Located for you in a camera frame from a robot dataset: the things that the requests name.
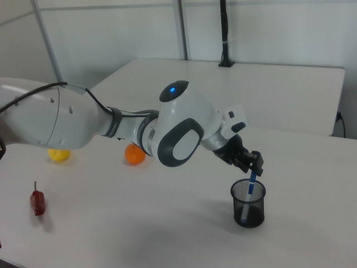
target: orange ball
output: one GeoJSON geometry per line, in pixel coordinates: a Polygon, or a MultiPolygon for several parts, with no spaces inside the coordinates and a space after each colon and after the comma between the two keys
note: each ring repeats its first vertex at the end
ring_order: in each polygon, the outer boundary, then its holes
{"type": "Polygon", "coordinates": [[[137,145],[130,144],[125,149],[125,159],[132,165],[140,164],[144,161],[146,154],[137,145]]]}

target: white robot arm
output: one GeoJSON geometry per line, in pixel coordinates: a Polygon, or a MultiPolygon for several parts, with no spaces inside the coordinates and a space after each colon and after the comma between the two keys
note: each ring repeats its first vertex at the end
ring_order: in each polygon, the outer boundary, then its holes
{"type": "Polygon", "coordinates": [[[166,166],[185,163],[199,144],[245,173],[263,172],[259,152],[248,152],[237,132],[247,124],[240,106],[217,111],[187,81],[168,85],[161,109],[136,113],[102,106],[95,97],[53,84],[0,78],[0,138],[5,145],[26,143],[53,149],[78,149],[94,135],[130,140],[166,166]],[[33,89],[42,88],[36,94],[33,89]]]}

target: white wall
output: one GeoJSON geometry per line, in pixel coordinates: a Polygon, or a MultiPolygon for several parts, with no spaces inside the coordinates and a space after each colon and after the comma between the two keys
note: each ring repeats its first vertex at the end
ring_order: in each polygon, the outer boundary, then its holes
{"type": "Polygon", "coordinates": [[[173,0],[38,5],[64,80],[91,88],[134,58],[184,58],[173,0]]]}
{"type": "MultiPolygon", "coordinates": [[[[241,63],[343,67],[340,110],[357,138],[357,1],[227,1],[230,58],[241,63]]],[[[220,61],[219,1],[185,1],[191,60],[220,61]]],[[[341,124],[335,134],[341,136],[341,124]]]]}
{"type": "Polygon", "coordinates": [[[0,0],[0,76],[56,81],[30,1],[0,0]]]}

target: white desk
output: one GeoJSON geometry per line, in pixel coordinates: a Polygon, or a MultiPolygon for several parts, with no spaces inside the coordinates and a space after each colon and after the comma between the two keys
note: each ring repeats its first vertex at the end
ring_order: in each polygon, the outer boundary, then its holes
{"type": "Polygon", "coordinates": [[[251,126],[329,136],[344,75],[336,68],[136,59],[92,90],[109,106],[159,109],[162,90],[187,80],[218,109],[241,104],[251,126]]]}
{"type": "MultiPolygon", "coordinates": [[[[118,100],[147,108],[131,101],[118,100]]],[[[241,136],[265,161],[266,219],[255,229],[233,220],[229,190],[247,175],[202,147],[172,169],[149,158],[128,166],[128,142],[104,137],[60,165],[46,149],[9,146],[0,254],[28,268],[355,267],[357,142],[254,127],[241,136]],[[42,217],[30,208],[34,180],[47,200],[42,217]]]]}

